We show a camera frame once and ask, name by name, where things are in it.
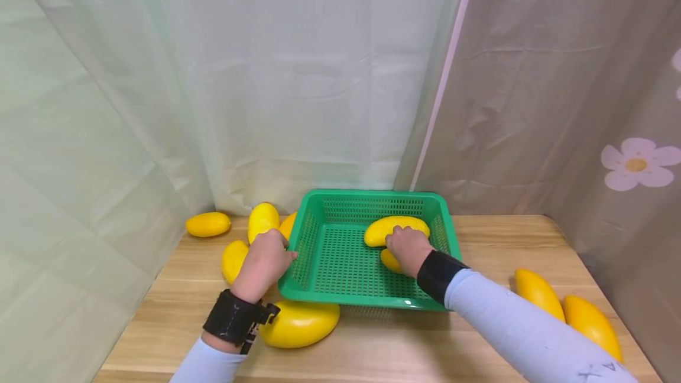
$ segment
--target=black wrist strap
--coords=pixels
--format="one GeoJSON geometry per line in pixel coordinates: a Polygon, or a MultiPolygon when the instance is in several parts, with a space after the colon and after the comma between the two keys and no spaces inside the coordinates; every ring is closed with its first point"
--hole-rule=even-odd
{"type": "Polygon", "coordinates": [[[469,267],[458,259],[433,250],[427,255],[424,264],[421,265],[416,276],[416,283],[427,295],[444,305],[445,293],[449,283],[458,271],[467,270],[467,268],[469,267]]]}
{"type": "Polygon", "coordinates": [[[234,346],[242,346],[241,353],[248,353],[257,334],[257,326],[271,322],[279,313],[273,304],[248,303],[234,296],[229,290],[220,293],[214,307],[203,324],[203,330],[234,346]]]}

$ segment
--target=pink flower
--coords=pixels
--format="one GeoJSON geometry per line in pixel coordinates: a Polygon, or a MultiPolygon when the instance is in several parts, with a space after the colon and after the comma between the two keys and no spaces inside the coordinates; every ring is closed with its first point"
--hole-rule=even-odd
{"type": "MultiPolygon", "coordinates": [[[[674,56],[672,57],[672,66],[674,69],[681,72],[681,50],[674,53],[674,56]]],[[[676,97],[678,100],[681,100],[681,87],[676,89],[676,97]]]]}
{"type": "Polygon", "coordinates": [[[643,186],[667,186],[674,174],[663,166],[681,163],[677,147],[655,148],[655,142],[629,138],[622,142],[620,153],[612,145],[601,151],[601,163],[612,172],[606,174],[605,185],[611,190],[628,191],[639,183],[643,186]]]}

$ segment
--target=right hand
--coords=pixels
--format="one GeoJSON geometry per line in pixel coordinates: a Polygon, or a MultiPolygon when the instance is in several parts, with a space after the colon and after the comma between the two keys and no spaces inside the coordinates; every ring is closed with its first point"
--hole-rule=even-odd
{"type": "Polygon", "coordinates": [[[393,234],[385,237],[385,244],[397,259],[404,275],[412,278],[416,278],[427,255],[435,250],[427,240],[426,234],[411,227],[395,226],[393,234]]]}

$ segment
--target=mango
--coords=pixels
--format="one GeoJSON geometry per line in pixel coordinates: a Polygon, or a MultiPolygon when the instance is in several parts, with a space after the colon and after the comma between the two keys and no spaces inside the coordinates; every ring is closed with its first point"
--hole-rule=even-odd
{"type": "Polygon", "coordinates": [[[227,283],[232,284],[236,280],[237,275],[241,272],[246,254],[248,254],[248,244],[241,240],[232,241],[225,247],[222,252],[222,275],[227,283]]]}
{"type": "Polygon", "coordinates": [[[404,272],[402,272],[402,268],[400,267],[399,262],[397,261],[395,256],[393,256],[393,253],[391,253],[389,249],[384,249],[381,251],[381,262],[390,271],[395,272],[395,274],[404,274],[404,272]]]}
{"type": "Polygon", "coordinates": [[[279,229],[279,213],[273,205],[260,203],[248,217],[248,243],[253,243],[255,237],[270,229],[279,229]]]}
{"type": "Polygon", "coordinates": [[[279,232],[281,232],[286,239],[290,239],[291,237],[291,231],[294,229],[294,223],[296,222],[296,214],[297,212],[294,212],[291,216],[286,217],[279,226],[279,232]]]}
{"type": "Polygon", "coordinates": [[[341,317],[333,303],[282,300],[274,303],[281,311],[270,324],[260,326],[260,338],[275,348],[303,348],[331,334],[341,317]]]}
{"type": "Polygon", "coordinates": [[[556,292],[541,276],[529,270],[515,270],[515,290],[518,296],[565,322],[556,292]]]}
{"type": "Polygon", "coordinates": [[[193,236],[216,236],[229,231],[232,221],[224,213],[209,212],[188,218],[184,227],[193,236]]]}
{"type": "Polygon", "coordinates": [[[565,296],[563,308],[569,326],[610,353],[614,359],[622,362],[622,348],[617,341],[615,330],[603,312],[577,296],[565,296]]]}
{"type": "Polygon", "coordinates": [[[395,226],[401,228],[410,226],[411,229],[421,231],[426,234],[426,236],[430,236],[430,228],[419,218],[414,218],[412,216],[389,216],[387,218],[379,219],[369,225],[367,231],[364,232],[364,243],[369,247],[384,246],[385,237],[393,234],[395,226]]]}

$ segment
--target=basket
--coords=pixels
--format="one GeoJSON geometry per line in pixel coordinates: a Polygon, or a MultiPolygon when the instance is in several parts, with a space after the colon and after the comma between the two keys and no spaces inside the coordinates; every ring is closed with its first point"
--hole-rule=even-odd
{"type": "Polygon", "coordinates": [[[302,200],[290,237],[299,253],[279,280],[283,297],[343,305],[445,310],[416,284],[382,265],[382,248],[364,231],[386,216],[414,216],[430,227],[430,243],[461,259],[444,199],[430,192],[313,190],[302,200]]]}

